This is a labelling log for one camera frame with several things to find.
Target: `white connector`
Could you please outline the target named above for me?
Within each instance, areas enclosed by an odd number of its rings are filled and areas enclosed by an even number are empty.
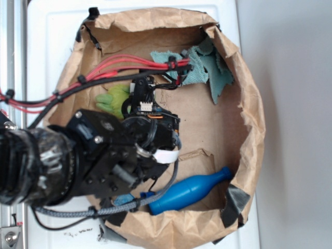
[[[140,102],[142,112],[152,112],[153,102]]]

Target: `metal frame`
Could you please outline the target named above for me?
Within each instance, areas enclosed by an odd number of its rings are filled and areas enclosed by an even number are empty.
[[[26,13],[27,0],[0,1],[0,86],[3,91],[14,89],[15,97],[22,100],[26,100]],[[0,107],[18,127],[26,127],[24,113]],[[0,235],[0,249],[27,249],[25,204],[0,205]]]

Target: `gray braided cable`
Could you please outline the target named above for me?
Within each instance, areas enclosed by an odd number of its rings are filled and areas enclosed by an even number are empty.
[[[172,175],[170,181],[156,195],[153,195],[153,196],[150,196],[150,197],[147,197],[147,198],[141,200],[141,206],[144,206],[144,205],[147,205],[154,201],[159,200],[174,183],[174,181],[176,179],[177,171],[178,171],[178,159],[174,163],[174,171],[173,171],[173,175]],[[50,210],[50,209],[45,209],[43,207],[35,207],[35,210],[42,214],[45,214],[48,216],[53,216],[53,217],[58,217],[58,218],[79,218],[79,217],[92,217],[92,216],[116,214],[116,213],[120,213],[123,211],[129,211],[129,210],[132,210],[135,208],[137,208],[136,201],[132,201],[132,202],[126,203],[121,206],[114,206],[114,207],[109,207],[106,209],[100,209],[97,211],[97,213],[95,213],[94,210],[82,211],[82,212],[59,212],[59,211],[54,211],[54,210]]]

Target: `teal cloth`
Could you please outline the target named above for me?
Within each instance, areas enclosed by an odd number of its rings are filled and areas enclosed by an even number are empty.
[[[213,46],[212,41],[207,37],[198,46],[193,46],[188,50],[190,64],[193,70],[184,80],[183,85],[210,82],[211,96],[215,104],[218,103],[218,97],[221,95],[226,84],[231,85],[233,76],[227,68],[226,63]],[[178,53],[151,52],[151,57],[155,62],[164,63],[168,61],[169,56],[174,56],[177,60],[182,59]],[[169,72],[172,78],[177,77],[177,72]]]

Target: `blue object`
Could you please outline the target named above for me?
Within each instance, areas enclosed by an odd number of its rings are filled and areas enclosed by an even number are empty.
[[[121,206],[121,205],[126,204],[128,202],[131,202],[134,199],[135,199],[135,197],[133,197],[132,194],[128,193],[126,195],[118,196],[115,199],[115,201],[113,202],[113,204],[114,204],[114,206]]]
[[[212,175],[194,175],[174,184],[159,200],[149,204],[154,215],[168,210],[180,210],[203,199],[221,181],[233,176],[228,167]]]
[[[234,81],[231,71],[227,68],[225,61],[221,58],[211,39],[207,37],[198,46],[188,50],[191,71],[183,82],[183,85],[206,83],[209,81],[213,103],[218,103],[218,97],[222,94],[226,84],[231,85]],[[166,62],[169,56],[177,60],[182,59],[181,55],[171,51],[150,53],[155,62]],[[177,72],[169,72],[171,77],[176,78]]]

